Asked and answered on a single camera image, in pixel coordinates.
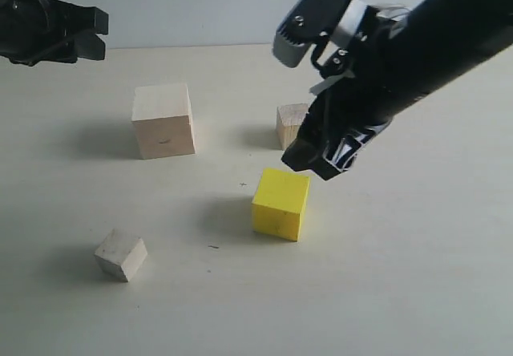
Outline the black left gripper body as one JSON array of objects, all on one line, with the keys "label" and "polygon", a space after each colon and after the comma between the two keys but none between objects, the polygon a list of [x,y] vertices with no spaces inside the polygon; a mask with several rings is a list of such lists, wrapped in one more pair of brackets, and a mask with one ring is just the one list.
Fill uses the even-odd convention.
[{"label": "black left gripper body", "polygon": [[1,0],[1,56],[25,66],[75,63],[69,8],[59,0]]}]

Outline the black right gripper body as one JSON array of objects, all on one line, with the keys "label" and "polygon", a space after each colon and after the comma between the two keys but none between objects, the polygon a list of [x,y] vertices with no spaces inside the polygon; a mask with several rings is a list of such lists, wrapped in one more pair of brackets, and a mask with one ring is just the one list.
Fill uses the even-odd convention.
[{"label": "black right gripper body", "polygon": [[332,42],[314,47],[311,63],[323,81],[311,88],[314,103],[329,106],[329,139],[340,137],[350,127],[375,125],[378,119],[359,108],[363,99],[382,91],[379,76],[383,63],[378,58],[376,37],[382,30],[401,22],[410,10],[404,6],[368,6],[362,25],[350,44],[341,49]]}]

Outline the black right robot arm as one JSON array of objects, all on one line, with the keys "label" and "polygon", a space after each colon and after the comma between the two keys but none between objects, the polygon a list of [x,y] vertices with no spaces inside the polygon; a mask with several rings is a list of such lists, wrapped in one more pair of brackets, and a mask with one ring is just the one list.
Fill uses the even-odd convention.
[{"label": "black right robot arm", "polygon": [[309,58],[321,81],[282,162],[324,180],[348,171],[397,114],[511,44],[512,0],[298,0],[273,55],[289,68]]}]

